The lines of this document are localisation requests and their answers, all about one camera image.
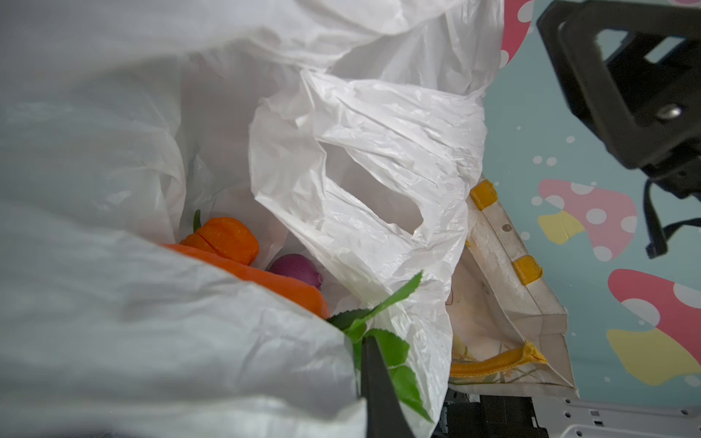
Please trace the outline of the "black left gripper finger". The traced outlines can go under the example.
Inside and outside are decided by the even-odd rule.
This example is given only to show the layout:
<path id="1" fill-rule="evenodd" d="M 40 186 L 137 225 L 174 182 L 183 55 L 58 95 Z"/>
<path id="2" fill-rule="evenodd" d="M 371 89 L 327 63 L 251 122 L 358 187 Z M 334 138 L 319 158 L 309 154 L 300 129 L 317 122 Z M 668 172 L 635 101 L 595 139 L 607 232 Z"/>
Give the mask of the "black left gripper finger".
<path id="1" fill-rule="evenodd" d="M 366 399 L 367 438 L 414 438 L 376 338 L 361 345 L 361 396 Z"/>

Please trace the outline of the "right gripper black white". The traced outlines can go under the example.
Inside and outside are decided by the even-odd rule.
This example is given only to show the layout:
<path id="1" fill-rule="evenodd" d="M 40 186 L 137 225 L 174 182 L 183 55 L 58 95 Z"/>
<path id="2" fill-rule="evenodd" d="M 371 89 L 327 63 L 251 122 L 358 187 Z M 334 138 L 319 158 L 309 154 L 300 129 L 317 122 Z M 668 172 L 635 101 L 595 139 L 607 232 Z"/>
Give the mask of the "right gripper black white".
<path id="1" fill-rule="evenodd" d="M 571 113 L 629 170 L 700 195 L 700 11 L 553 1 L 537 21 Z"/>

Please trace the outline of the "green leafy vegetable toy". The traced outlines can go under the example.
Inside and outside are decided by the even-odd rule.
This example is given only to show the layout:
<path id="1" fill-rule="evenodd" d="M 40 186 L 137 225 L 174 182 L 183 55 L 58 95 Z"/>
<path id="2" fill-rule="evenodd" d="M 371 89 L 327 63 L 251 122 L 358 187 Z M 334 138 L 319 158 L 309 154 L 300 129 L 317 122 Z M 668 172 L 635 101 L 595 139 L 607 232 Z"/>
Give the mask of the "green leafy vegetable toy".
<path id="1" fill-rule="evenodd" d="M 421 272 L 417 273 L 394 294 L 371 310 L 369 308 L 347 310 L 328 318 L 327 321 L 342 331 L 352 342 L 354 363 L 359 372 L 361 372 L 361 345 L 363 340 L 376 338 L 401 408 L 406 406 L 416 412 L 421 418 L 430 421 L 431 417 L 423 405 L 416 375 L 407 365 L 411 350 L 410 344 L 389 330 L 367 327 L 367 324 L 372 319 L 388 310 L 391 306 L 410 297 L 419 288 L 422 278 L 423 274 Z"/>

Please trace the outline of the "canvas tote bag yellow handles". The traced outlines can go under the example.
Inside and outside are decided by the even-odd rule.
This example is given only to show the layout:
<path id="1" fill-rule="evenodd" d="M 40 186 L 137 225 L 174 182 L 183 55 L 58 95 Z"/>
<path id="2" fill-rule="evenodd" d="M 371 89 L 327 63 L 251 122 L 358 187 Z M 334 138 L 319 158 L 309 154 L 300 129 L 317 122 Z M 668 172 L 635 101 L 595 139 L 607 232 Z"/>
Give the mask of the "canvas tote bag yellow handles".
<path id="1" fill-rule="evenodd" d="M 526 249 L 496 187 L 467 198 L 470 228 L 445 306 L 454 332 L 449 386 L 496 396 L 578 398 L 568 312 Z"/>

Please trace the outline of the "orange carrot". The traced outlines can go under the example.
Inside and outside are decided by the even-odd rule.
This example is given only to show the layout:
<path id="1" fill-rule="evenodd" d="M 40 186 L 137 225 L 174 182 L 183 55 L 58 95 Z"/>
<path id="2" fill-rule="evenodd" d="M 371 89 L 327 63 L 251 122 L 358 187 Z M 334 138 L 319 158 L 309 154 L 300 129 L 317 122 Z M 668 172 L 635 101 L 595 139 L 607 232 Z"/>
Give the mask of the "orange carrot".
<path id="1" fill-rule="evenodd" d="M 317 288 L 291 277 L 283 277 L 264 270 L 252 268 L 233 260 L 219 257 L 191 246 L 179 244 L 164 245 L 179 254 L 201 260 L 211 266 L 216 266 L 227 273 L 248 282 L 253 282 L 272 292 L 293 301 L 305 310 L 322 319 L 330 317 L 327 301 Z"/>

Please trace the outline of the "purple onion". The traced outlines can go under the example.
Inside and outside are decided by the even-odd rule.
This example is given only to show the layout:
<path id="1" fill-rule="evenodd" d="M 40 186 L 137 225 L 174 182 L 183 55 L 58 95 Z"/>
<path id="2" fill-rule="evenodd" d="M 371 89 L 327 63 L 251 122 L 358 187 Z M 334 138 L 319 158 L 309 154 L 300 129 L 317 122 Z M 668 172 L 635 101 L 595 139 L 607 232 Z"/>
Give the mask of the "purple onion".
<path id="1" fill-rule="evenodd" d="M 270 265 L 268 272 L 297 279 L 317 289 L 320 289 L 323 284 L 323 276 L 316 266 L 301 254 L 283 255 Z"/>

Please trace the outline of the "orange pumpkin toy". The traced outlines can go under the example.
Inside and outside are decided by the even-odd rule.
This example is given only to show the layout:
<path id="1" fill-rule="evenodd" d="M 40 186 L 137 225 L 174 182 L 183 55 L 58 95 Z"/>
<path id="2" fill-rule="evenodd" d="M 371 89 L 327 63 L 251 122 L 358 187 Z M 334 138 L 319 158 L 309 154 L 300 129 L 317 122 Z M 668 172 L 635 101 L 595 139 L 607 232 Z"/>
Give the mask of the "orange pumpkin toy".
<path id="1" fill-rule="evenodd" d="M 259 242 L 242 222 L 231 217 L 216 217 L 203 223 L 200 210 L 194 214 L 193 233 L 181 244 L 246 266 L 251 266 L 259 254 Z"/>

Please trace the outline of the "white plastic grocery bag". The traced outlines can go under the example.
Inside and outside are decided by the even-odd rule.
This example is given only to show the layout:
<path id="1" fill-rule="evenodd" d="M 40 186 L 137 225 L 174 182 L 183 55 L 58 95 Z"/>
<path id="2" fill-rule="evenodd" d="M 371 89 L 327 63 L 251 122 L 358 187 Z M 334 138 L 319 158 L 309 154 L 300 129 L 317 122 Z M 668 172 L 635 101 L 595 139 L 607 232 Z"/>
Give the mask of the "white plastic grocery bag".
<path id="1" fill-rule="evenodd" d="M 193 217 L 301 251 L 408 344 L 436 426 L 502 1 L 5 1 L 1 434 L 363 437 L 352 343 L 180 255 Z"/>

